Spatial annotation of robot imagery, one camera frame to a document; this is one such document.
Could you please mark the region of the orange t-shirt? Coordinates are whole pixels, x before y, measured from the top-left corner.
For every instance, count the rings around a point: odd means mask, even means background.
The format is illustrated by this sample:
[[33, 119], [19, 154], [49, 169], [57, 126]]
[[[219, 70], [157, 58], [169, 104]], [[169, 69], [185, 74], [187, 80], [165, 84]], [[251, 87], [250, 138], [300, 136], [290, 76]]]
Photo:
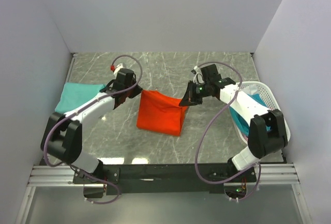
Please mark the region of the orange t-shirt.
[[179, 137], [187, 107], [179, 106], [180, 99], [158, 91], [143, 90], [140, 98], [137, 127], [152, 132]]

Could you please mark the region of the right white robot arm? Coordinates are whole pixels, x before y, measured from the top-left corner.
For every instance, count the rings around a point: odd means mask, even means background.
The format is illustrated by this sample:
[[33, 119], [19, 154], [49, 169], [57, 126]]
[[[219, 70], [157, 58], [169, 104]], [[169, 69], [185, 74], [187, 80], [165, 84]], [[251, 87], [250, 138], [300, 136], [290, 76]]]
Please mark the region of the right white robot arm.
[[241, 81], [223, 78], [214, 63], [195, 66], [192, 73], [194, 78], [188, 82], [179, 106], [196, 106], [204, 97], [215, 97], [248, 124], [247, 146], [231, 159], [234, 165], [227, 169], [229, 180], [239, 182], [247, 167], [287, 146], [285, 119], [279, 109], [271, 110], [255, 101], [241, 90]]

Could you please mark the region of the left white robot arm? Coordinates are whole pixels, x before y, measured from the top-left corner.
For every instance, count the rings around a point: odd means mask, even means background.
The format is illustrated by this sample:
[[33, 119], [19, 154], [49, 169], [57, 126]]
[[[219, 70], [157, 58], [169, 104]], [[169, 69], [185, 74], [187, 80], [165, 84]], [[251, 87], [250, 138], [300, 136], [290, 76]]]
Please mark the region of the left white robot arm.
[[85, 171], [86, 179], [93, 184], [104, 179], [105, 172], [101, 160], [83, 151], [83, 128], [142, 92], [131, 69], [118, 66], [114, 74], [115, 79], [88, 102], [64, 114], [51, 114], [40, 145], [44, 156], [51, 155]]

